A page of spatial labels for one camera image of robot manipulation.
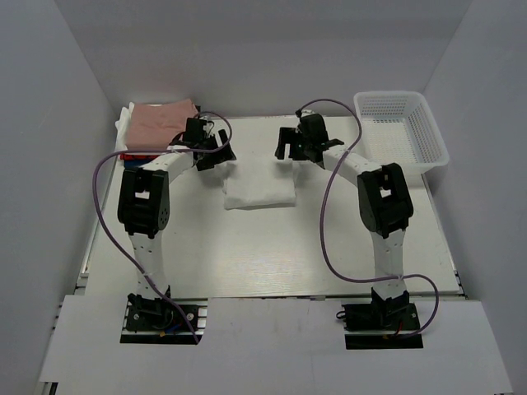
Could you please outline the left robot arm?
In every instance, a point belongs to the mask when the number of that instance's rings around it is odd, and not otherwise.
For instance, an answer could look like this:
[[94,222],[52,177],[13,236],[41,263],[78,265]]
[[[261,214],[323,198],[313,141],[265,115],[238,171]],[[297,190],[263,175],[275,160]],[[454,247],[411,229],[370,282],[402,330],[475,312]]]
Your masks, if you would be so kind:
[[227,129],[212,132],[209,124],[200,115],[188,118],[185,131],[166,149],[149,151],[154,156],[150,162],[126,168],[122,174],[118,220],[133,247],[136,294],[154,300],[145,316],[155,328],[166,328],[174,318],[174,308],[163,301],[170,297],[162,252],[162,232],[170,219],[170,184],[187,170],[210,170],[236,159],[232,126],[225,122]]

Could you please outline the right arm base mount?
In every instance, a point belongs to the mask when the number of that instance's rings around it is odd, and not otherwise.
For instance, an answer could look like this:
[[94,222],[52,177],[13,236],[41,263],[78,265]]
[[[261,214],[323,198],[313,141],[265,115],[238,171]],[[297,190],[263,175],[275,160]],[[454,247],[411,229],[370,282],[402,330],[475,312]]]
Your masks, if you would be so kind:
[[380,303],[347,303],[335,314],[344,326],[349,351],[415,350],[424,347],[421,323],[414,303],[401,309],[383,311]]

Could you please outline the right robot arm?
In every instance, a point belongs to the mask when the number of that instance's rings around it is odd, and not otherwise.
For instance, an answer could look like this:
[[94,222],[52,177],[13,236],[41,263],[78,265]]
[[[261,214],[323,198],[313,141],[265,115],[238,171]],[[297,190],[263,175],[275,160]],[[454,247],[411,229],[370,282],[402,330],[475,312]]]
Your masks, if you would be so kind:
[[[382,328],[391,328],[402,317],[400,305],[409,303],[403,274],[403,240],[414,209],[408,185],[400,165],[380,165],[354,153],[353,145],[329,138],[323,116],[304,109],[296,111],[298,124],[281,128],[275,157],[310,161],[331,173],[324,190],[319,214],[319,239],[323,259],[337,278],[354,284],[371,284],[373,321]],[[351,278],[340,274],[329,260],[325,240],[325,214],[330,189],[337,177],[357,188],[361,221],[370,232],[374,249],[375,275],[372,278]]]

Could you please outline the pink t-shirt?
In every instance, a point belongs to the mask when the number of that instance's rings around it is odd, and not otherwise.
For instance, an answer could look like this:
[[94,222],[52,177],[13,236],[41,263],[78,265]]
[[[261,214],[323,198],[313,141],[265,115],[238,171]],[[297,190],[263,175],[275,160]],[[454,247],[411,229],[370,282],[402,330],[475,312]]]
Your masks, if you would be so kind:
[[165,150],[186,129],[187,119],[198,113],[191,99],[164,105],[135,104],[124,144],[129,150]]

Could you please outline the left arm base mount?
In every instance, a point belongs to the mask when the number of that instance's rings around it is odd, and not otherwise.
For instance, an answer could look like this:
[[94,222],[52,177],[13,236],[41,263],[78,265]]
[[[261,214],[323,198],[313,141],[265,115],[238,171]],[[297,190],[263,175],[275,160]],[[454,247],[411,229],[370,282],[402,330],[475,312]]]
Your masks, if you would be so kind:
[[162,299],[129,294],[120,343],[195,346],[204,334],[205,300],[177,300],[181,310]]

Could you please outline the white t-shirt with robot print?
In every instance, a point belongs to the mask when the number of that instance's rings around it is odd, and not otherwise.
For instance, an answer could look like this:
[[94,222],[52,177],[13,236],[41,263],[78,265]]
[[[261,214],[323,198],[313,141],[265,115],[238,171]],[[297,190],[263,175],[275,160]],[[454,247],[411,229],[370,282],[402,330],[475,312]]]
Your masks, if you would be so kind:
[[296,204],[299,166],[272,157],[241,157],[221,165],[224,208],[260,209]]

